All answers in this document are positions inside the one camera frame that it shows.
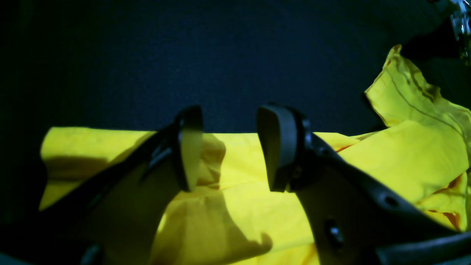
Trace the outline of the left gripper white right finger image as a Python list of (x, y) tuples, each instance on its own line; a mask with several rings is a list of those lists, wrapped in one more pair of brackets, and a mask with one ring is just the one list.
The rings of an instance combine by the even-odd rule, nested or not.
[(269, 188), (292, 192), (322, 265), (469, 265), (470, 233), (431, 220), (343, 160), (296, 109), (264, 104), (257, 132)]

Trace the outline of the left gripper white left finger image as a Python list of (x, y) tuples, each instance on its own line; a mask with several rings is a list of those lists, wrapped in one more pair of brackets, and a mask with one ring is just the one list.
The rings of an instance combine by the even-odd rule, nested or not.
[(182, 110), (124, 161), (2, 227), (1, 264), (148, 265), (166, 207), (196, 188), (202, 137), (202, 108)]

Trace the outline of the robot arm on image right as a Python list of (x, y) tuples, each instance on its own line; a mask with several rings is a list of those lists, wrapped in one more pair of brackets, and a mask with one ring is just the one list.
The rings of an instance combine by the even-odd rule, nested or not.
[(470, 16), (469, 0), (429, 0), (440, 15), (445, 18), (447, 34), (452, 38), (449, 44), (451, 57), (461, 59), (466, 66), (470, 66)]

